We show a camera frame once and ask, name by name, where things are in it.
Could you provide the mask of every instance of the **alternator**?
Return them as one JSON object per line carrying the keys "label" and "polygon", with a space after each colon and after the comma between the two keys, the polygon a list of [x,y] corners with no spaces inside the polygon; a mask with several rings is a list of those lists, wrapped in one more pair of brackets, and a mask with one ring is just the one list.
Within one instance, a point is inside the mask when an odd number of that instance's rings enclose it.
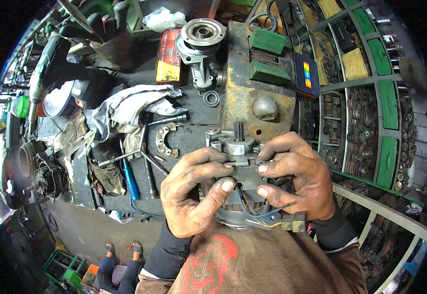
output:
{"label": "alternator", "polygon": [[31,140],[19,149],[19,164],[30,185],[24,189],[29,202],[55,201],[65,191],[66,174],[56,164],[53,147]]}
{"label": "alternator", "polygon": [[205,136],[207,144],[227,154],[228,163],[235,167],[232,176],[238,183],[225,204],[217,210],[217,221],[236,230],[248,227],[271,230],[281,221],[280,213],[251,217],[245,210],[254,215],[263,215],[271,210],[269,203],[256,193],[259,185],[267,183],[267,179],[257,173],[258,165],[264,163],[259,161],[257,154],[264,145],[247,136],[241,122],[234,123],[233,132],[212,129]]}
{"label": "alternator", "polygon": [[194,86],[205,90],[212,86],[215,79],[213,70],[214,55],[227,29],[218,21],[198,18],[182,27],[176,39],[176,48],[184,64],[189,64],[194,78]]}

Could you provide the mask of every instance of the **green cap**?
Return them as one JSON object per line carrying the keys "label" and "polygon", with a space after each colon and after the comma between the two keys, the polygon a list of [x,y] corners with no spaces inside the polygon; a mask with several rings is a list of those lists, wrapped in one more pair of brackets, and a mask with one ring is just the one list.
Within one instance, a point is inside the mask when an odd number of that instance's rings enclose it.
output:
{"label": "green cap", "polygon": [[29,115],[30,97],[20,96],[18,99],[16,116],[23,119]]}

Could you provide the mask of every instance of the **black arm sleeve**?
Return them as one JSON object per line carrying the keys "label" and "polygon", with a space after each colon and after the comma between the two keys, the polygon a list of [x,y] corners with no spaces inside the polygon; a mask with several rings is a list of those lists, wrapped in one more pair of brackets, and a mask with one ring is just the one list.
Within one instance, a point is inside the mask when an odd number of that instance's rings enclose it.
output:
{"label": "black arm sleeve", "polygon": [[193,238],[175,237],[164,219],[161,235],[143,268],[158,278],[175,279],[190,253]]}
{"label": "black arm sleeve", "polygon": [[352,229],[351,223],[342,214],[336,204],[336,212],[329,220],[313,220],[315,225],[316,239],[321,249],[325,251],[336,250],[346,246],[352,239],[357,237]]}

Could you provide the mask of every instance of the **sandal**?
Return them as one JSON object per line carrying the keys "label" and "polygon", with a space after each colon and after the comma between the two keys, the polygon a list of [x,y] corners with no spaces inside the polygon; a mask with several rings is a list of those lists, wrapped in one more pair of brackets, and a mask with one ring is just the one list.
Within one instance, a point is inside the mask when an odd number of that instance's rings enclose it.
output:
{"label": "sandal", "polygon": [[112,247],[110,247],[110,246],[105,246],[105,250],[107,251],[107,252],[110,252],[110,253],[112,253],[112,255],[114,255],[115,254],[115,249],[114,249],[114,244],[113,243],[111,243],[111,242],[107,242],[106,244],[110,244],[110,245],[112,245]]}
{"label": "sandal", "polygon": [[142,247],[141,247],[141,243],[140,243],[140,242],[138,242],[138,241],[133,241],[133,242],[131,243],[131,248],[132,248],[133,252],[140,252],[140,257],[143,257],[143,249],[142,249]]}

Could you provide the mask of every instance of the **hand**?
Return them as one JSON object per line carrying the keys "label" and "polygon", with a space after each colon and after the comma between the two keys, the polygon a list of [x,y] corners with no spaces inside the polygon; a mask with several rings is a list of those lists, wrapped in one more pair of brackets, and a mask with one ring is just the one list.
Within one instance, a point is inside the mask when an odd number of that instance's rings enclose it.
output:
{"label": "hand", "polygon": [[336,211],[330,171],[311,146],[290,132],[266,142],[259,160],[273,156],[273,162],[258,167],[259,174],[269,178],[294,175],[295,194],[270,184],[260,185],[256,192],[276,208],[295,202],[284,209],[289,214],[306,212],[307,220],[330,219]]}
{"label": "hand", "polygon": [[206,230],[214,214],[226,201],[236,184],[233,178],[222,178],[210,189],[204,189],[202,202],[188,197],[197,184],[210,185],[214,177],[233,173],[233,167],[222,164],[227,157],[213,147],[184,155],[161,183],[161,203],[171,233],[188,238]]}

